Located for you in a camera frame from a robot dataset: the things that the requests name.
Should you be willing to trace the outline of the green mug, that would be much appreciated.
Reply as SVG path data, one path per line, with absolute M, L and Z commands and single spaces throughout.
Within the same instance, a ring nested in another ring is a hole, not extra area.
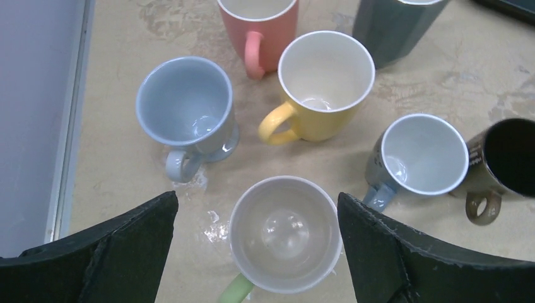
M 343 241 L 337 208 L 325 190 L 293 175 L 264 179 L 236 202 L 228 241 L 239 274 L 218 302 L 242 302 L 254 287 L 304 292 L 332 272 Z

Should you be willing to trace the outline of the small blue-grey mug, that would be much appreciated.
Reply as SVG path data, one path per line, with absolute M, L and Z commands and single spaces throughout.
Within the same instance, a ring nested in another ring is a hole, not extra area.
M 409 114 L 379 137 L 365 169 L 368 191 L 362 202 L 383 212 L 395 197 L 425 199 L 451 192 L 469 168 L 466 143 L 447 121 Z

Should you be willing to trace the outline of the yellow mug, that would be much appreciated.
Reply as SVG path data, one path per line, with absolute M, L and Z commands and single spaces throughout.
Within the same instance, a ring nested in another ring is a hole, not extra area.
M 375 64 L 365 46 L 341 32 L 309 32 L 292 41 L 278 64 L 281 104 L 258 127 L 270 145 L 324 141 L 337 135 L 371 92 Z

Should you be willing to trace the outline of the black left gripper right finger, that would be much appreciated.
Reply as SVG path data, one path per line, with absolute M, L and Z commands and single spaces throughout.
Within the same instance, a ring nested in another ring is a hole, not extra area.
M 338 222 L 358 302 L 533 302 L 534 263 L 472 251 L 347 193 Z

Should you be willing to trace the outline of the grey-blue ceramic mug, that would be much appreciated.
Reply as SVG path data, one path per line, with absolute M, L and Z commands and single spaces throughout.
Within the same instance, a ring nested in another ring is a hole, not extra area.
M 449 2 L 361 0 L 352 37 L 369 51 L 376 69 L 406 57 Z

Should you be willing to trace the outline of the brown ribbed mug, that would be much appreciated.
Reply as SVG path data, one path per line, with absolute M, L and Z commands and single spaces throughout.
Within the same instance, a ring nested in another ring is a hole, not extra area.
M 469 168 L 449 194 L 465 199 L 468 220 L 494 222 L 504 196 L 534 198 L 534 121 L 514 117 L 496 122 L 467 143 Z

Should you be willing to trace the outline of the pink mug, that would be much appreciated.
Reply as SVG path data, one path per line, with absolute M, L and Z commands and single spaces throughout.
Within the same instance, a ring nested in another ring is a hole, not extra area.
M 247 76 L 261 79 L 276 71 L 283 51 L 295 39 L 298 0 L 218 0 L 231 43 Z

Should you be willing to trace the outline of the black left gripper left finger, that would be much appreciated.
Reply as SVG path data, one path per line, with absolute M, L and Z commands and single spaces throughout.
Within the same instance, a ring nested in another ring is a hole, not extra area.
M 154 302 L 179 202 L 173 191 L 1 260 L 2 302 Z

